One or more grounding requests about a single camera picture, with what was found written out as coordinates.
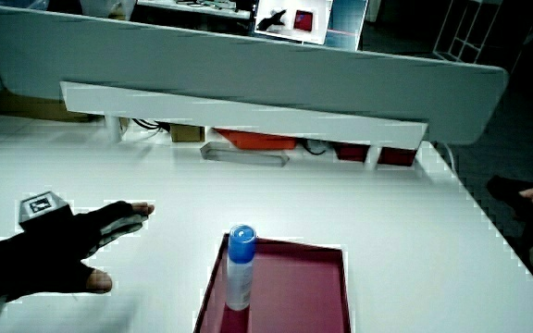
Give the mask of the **person's left hand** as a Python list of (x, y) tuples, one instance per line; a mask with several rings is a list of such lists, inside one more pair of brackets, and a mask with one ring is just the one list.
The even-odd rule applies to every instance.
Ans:
[(112, 278), (83, 261), (142, 228), (154, 211), (151, 203), (118, 201), (59, 221), (46, 218), (37, 229), (4, 240), (4, 294), (14, 299), (39, 292), (108, 293)]

